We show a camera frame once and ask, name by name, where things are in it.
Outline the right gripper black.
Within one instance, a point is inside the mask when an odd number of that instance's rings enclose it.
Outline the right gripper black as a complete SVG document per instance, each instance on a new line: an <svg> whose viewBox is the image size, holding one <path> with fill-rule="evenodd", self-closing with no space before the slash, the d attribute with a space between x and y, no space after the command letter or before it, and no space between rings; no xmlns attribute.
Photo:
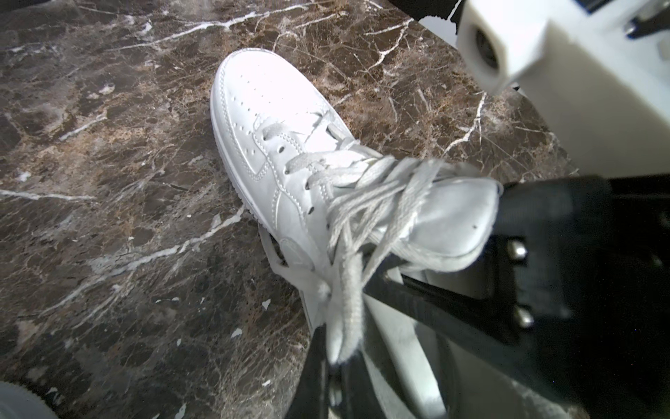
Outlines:
<svg viewBox="0 0 670 419"><path fill-rule="evenodd" d="M668 417L668 176L511 183L494 233L526 250L533 389L593 418Z"/></svg>

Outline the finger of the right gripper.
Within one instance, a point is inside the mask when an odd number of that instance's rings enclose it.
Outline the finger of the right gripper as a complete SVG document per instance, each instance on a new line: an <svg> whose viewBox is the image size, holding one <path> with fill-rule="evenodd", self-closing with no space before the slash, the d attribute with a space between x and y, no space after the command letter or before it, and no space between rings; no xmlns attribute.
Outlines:
<svg viewBox="0 0 670 419"><path fill-rule="evenodd" d="M529 364L513 319L509 295L477 300L415 279L390 279L397 262L385 263L365 286L365 294L406 314L509 377L527 377Z"/></svg>

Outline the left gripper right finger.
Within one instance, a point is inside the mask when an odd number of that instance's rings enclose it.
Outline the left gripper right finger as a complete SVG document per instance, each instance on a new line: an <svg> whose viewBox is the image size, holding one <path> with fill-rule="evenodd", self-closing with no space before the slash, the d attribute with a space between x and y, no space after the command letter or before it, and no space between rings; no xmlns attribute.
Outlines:
<svg viewBox="0 0 670 419"><path fill-rule="evenodd" d="M341 418L386 418L374 392L365 358L360 351L340 366L340 391L342 401L338 410Z"/></svg>

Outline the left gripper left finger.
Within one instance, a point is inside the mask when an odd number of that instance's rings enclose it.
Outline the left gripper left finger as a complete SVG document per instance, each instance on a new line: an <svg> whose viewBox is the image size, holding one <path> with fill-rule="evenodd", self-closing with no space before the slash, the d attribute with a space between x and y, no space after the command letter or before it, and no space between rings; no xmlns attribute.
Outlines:
<svg viewBox="0 0 670 419"><path fill-rule="evenodd" d="M314 330L302 373L285 419L326 419L329 412L330 365L326 356L326 326Z"/></svg>

